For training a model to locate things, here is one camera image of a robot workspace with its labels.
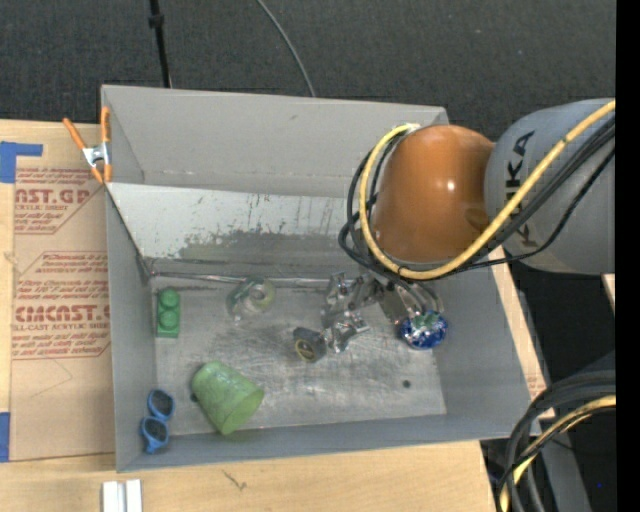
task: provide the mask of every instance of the blue tape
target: blue tape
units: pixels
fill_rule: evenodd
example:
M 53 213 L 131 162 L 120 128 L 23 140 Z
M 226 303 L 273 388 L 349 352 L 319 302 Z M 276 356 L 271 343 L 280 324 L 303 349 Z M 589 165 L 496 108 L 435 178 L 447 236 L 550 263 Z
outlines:
M 42 144 L 0 142 L 0 183 L 16 182 L 18 156 L 42 156 Z
M 9 413 L 0 412 L 0 462 L 9 462 Z

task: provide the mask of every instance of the orange clip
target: orange clip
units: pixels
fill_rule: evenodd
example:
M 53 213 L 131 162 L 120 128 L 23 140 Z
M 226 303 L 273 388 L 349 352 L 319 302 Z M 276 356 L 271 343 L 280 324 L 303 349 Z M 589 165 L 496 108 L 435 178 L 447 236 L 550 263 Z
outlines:
M 100 144 L 93 148 L 87 147 L 80 135 L 80 132 L 78 132 L 78 129 L 69 118 L 65 117 L 62 120 L 62 124 L 67 127 L 67 130 L 69 130 L 69 134 L 71 135 L 73 142 L 75 142 L 78 149 L 83 152 L 87 162 L 91 166 L 91 174 L 93 174 L 93 177 L 98 180 L 98 183 L 100 184 L 104 184 L 105 182 L 109 183 L 113 174 L 108 151 L 108 146 L 111 143 L 110 115 L 111 113 L 109 112 L 109 108 L 102 107 L 102 111 L 100 112 L 100 133 L 102 140 Z M 99 160 L 104 162 L 103 174 L 100 174 L 98 171 L 97 162 Z

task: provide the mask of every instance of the blue object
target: blue object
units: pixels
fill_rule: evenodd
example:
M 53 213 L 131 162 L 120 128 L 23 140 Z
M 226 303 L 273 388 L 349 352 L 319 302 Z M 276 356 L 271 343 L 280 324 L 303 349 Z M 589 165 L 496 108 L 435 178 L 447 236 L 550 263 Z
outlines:
M 42 144 L 0 142 L 0 183 L 16 182 L 17 156 L 42 156 Z
M 155 416 L 146 416 L 140 423 L 140 435 L 144 437 L 147 453 L 154 453 L 169 443 L 169 428 L 167 424 Z
M 426 350 L 440 345 L 447 334 L 447 321 L 433 310 L 406 318 L 398 329 L 398 335 L 411 348 Z
M 9 462 L 9 413 L 0 412 L 0 462 Z
M 147 406 L 153 416 L 163 421 L 171 418 L 176 408 L 173 397 L 162 389 L 154 389 L 149 393 Z

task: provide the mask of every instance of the black floor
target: black floor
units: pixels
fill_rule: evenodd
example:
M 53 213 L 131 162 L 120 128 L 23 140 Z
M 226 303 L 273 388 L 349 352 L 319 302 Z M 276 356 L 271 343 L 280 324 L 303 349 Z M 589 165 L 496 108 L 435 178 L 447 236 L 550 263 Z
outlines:
M 441 105 L 452 122 L 495 140 L 527 113 L 616 95 L 615 0 L 265 3 L 320 97 Z M 309 93 L 258 2 L 160 6 L 175 88 Z M 148 15 L 144 0 L 2 0 L 0 118 L 95 122 L 100 84 L 160 87 Z M 513 271 L 552 380 L 614 348 L 614 319 L 599 278 L 520 264 Z M 615 420 L 607 421 L 591 427 L 587 443 L 615 446 Z M 594 510 L 615 510 L 615 453 L 581 457 Z

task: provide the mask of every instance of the white plastic piece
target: white plastic piece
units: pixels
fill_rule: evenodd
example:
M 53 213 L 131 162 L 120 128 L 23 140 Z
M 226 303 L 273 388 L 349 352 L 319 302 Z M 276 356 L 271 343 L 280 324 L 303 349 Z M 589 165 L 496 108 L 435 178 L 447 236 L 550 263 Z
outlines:
M 142 512 L 142 482 L 104 482 L 102 512 Z

